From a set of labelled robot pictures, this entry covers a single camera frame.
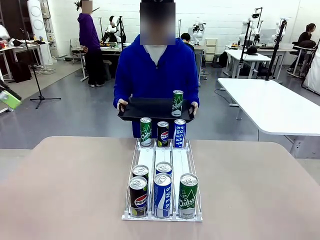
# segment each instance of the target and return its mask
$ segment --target white undershirt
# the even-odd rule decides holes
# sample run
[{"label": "white undershirt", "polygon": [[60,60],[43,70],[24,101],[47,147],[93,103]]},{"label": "white undershirt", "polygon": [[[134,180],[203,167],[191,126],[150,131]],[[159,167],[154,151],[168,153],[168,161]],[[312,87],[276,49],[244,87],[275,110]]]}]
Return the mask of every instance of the white undershirt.
[{"label": "white undershirt", "polygon": [[158,65],[158,62],[161,56],[165,53],[167,45],[143,45],[145,51],[150,54],[152,61],[155,65]]}]

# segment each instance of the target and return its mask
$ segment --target black tray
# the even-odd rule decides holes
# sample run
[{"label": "black tray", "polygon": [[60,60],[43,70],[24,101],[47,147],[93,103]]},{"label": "black tray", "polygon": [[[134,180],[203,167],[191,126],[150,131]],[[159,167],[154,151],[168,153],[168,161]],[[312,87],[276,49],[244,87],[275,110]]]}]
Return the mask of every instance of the black tray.
[{"label": "black tray", "polygon": [[189,109],[194,109],[187,100],[182,102],[182,114],[180,117],[174,117],[172,113],[172,99],[167,98],[130,98],[129,104],[124,106],[124,112],[119,111],[118,116],[124,121],[139,122],[141,118],[151,118],[157,121],[166,121],[173,123],[177,119],[183,119],[190,123],[195,116],[189,113]]}]

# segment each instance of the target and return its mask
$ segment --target white tower fan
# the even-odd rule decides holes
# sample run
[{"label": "white tower fan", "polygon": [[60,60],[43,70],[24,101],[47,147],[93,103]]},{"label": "white tower fan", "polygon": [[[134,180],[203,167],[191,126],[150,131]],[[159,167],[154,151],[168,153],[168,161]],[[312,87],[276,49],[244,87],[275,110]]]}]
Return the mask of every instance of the white tower fan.
[{"label": "white tower fan", "polygon": [[28,0],[27,6],[33,34],[36,36],[36,39],[40,39],[40,37],[42,37],[43,41],[46,42],[46,44],[40,45],[44,65],[52,65],[52,56],[49,44],[47,44],[48,38],[45,29],[44,19],[42,17],[40,2],[39,0]]}]

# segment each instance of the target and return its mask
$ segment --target hand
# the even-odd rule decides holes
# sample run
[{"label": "hand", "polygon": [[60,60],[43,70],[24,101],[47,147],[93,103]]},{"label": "hand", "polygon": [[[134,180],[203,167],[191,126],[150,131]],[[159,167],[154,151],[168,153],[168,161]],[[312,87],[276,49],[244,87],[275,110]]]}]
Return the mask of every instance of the hand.
[{"label": "hand", "polygon": [[[195,116],[197,114],[197,111],[198,111],[198,108],[199,108],[198,103],[196,101],[194,101],[194,102],[191,103],[191,105],[194,106],[193,115]],[[192,110],[193,110],[193,108],[191,107],[189,109],[189,112],[192,113]]]},{"label": "hand", "polygon": [[[116,106],[116,109],[117,109],[118,111],[120,111],[120,109],[119,109],[120,104],[128,105],[128,102],[125,101],[125,100],[123,100],[122,98],[120,98],[119,101],[118,101],[118,104],[117,104],[117,106]],[[124,108],[123,106],[121,106],[121,111],[122,111],[122,112],[125,112],[125,108]]]}]

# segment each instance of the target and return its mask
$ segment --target pepsi logo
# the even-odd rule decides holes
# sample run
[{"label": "pepsi logo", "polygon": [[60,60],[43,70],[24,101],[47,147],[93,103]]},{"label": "pepsi logo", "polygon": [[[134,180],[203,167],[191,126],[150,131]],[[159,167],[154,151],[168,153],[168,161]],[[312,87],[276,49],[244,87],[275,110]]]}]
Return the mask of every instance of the pepsi logo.
[{"label": "pepsi logo", "polygon": [[138,208],[143,208],[147,204],[148,194],[145,194],[143,196],[138,197],[136,200],[134,200],[134,204]]},{"label": "pepsi logo", "polygon": [[169,132],[165,131],[164,133],[161,134],[161,140],[167,141],[169,138]]}]

